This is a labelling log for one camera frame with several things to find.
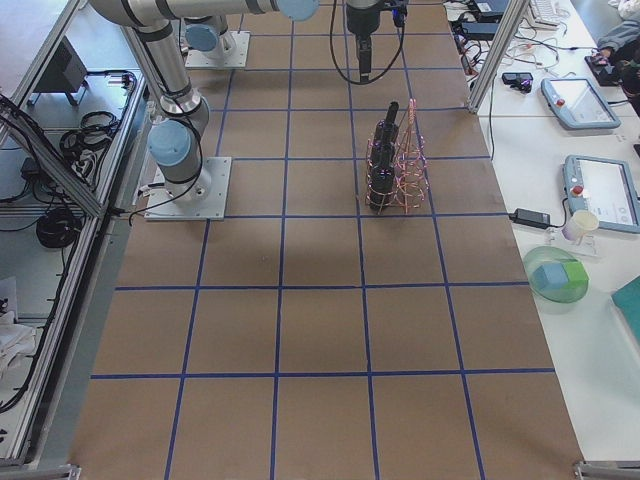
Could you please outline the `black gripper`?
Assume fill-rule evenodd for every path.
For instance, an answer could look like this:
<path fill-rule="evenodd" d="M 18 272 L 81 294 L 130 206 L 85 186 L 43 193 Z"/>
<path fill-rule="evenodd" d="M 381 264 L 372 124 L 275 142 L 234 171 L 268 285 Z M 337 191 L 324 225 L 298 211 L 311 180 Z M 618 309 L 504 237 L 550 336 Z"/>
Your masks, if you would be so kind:
<path fill-rule="evenodd" d="M 380 0 L 347 0 L 346 20 L 348 30 L 356 36 L 359 82 L 369 83 L 372 68 L 372 39 L 380 25 L 380 12 L 384 2 Z"/>

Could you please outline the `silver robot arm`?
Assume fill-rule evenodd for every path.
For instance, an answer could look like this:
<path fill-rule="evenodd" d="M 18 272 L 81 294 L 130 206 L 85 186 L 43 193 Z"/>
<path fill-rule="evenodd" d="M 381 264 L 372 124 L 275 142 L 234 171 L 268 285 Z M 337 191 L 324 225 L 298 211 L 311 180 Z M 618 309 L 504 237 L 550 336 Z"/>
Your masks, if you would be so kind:
<path fill-rule="evenodd" d="M 347 29 L 356 39 L 358 85 L 375 81 L 372 70 L 371 36 L 380 26 L 383 11 L 394 7 L 388 1 L 349 1 L 346 6 Z M 237 69 L 247 63 L 250 33 L 232 31 L 223 15 L 186 18 L 180 22 L 186 41 L 186 66 L 189 69 Z"/>
<path fill-rule="evenodd" d="M 192 20 L 219 38 L 220 18 L 234 14 L 279 12 L 292 21 L 310 19 L 317 1 L 93 1 L 106 20 L 131 30 L 140 44 L 136 59 L 159 88 L 164 119 L 151 128 L 148 150 L 164 175 L 172 199 L 202 198 L 210 189 L 200 146 L 209 122 L 206 99 L 192 86 L 184 64 L 174 21 Z"/>

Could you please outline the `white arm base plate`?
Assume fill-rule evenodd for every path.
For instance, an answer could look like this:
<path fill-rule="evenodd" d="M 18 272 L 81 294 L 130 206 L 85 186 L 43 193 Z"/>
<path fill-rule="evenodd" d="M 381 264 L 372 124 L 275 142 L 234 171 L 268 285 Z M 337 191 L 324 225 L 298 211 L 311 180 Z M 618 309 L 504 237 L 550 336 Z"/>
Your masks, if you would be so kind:
<path fill-rule="evenodd" d="M 150 221 L 196 221 L 225 218 L 231 177 L 231 157 L 206 157 L 195 185 L 166 184 L 159 167 L 154 181 L 162 186 L 150 191 L 144 217 Z"/>

